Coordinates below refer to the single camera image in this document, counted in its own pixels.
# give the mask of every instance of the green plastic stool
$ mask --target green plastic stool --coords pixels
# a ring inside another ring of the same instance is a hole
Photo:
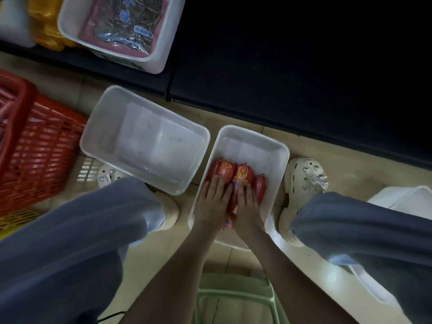
[[[202,323],[200,299],[210,296],[241,299],[266,305],[270,308],[273,324],[289,324],[284,309],[268,280],[234,274],[203,273],[192,323]]]

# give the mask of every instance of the shoe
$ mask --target shoe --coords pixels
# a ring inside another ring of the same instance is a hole
[[[310,199],[327,191],[327,175],[316,160],[300,157],[288,163],[283,181],[289,204],[279,215],[277,230],[285,241],[302,247],[304,244],[290,231],[291,223]]]
[[[108,184],[114,182],[115,180],[124,177],[131,177],[131,176],[126,173],[123,173],[119,169],[115,169],[114,167],[105,164],[101,166],[101,168],[99,169],[98,184],[99,187],[105,187]],[[162,192],[155,192],[154,196],[156,201],[158,201],[162,205],[162,208],[165,211],[165,221],[157,229],[157,231],[168,230],[171,227],[173,227],[177,221],[178,214],[179,214],[178,206],[174,200],[172,200],[169,196],[167,196]]]

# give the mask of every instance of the black surface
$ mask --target black surface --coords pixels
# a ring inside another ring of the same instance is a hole
[[[186,2],[174,100],[432,169],[418,10],[207,2]]]
[[[176,62],[178,43],[179,41],[173,43],[165,69],[159,75],[148,74],[141,70],[107,61],[84,48],[66,48],[62,52],[57,52],[41,46],[35,46],[31,49],[23,48],[0,40],[0,51],[166,97],[171,73]]]

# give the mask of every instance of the finger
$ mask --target finger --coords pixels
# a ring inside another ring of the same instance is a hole
[[[210,183],[210,187],[209,190],[207,192],[207,200],[209,199],[213,199],[216,193],[216,186],[219,182],[219,177],[218,176],[213,176],[212,182]]]
[[[215,198],[220,200],[223,194],[223,186],[225,184],[225,178],[221,178],[216,188]]]
[[[258,204],[258,198],[254,190],[252,190],[252,195],[254,196],[254,208],[260,208],[260,205]]]
[[[206,199],[208,189],[209,189],[209,182],[207,181],[202,186],[202,189],[201,189],[201,192],[200,192],[200,196],[198,197],[198,201]]]
[[[239,184],[238,189],[237,189],[237,195],[238,195],[238,200],[237,203],[239,206],[245,206],[246,205],[246,200],[245,200],[245,186],[243,184]]]
[[[254,206],[254,196],[252,195],[252,188],[250,184],[246,185],[246,204],[251,207]]]
[[[222,201],[225,204],[228,204],[229,199],[231,198],[231,193],[232,193],[232,183],[228,184],[225,194],[222,197]]]

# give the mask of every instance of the red plastic shopping basket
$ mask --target red plastic shopping basket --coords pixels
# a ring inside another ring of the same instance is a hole
[[[79,151],[87,119],[0,70],[15,95],[0,150],[0,217],[59,194]]]

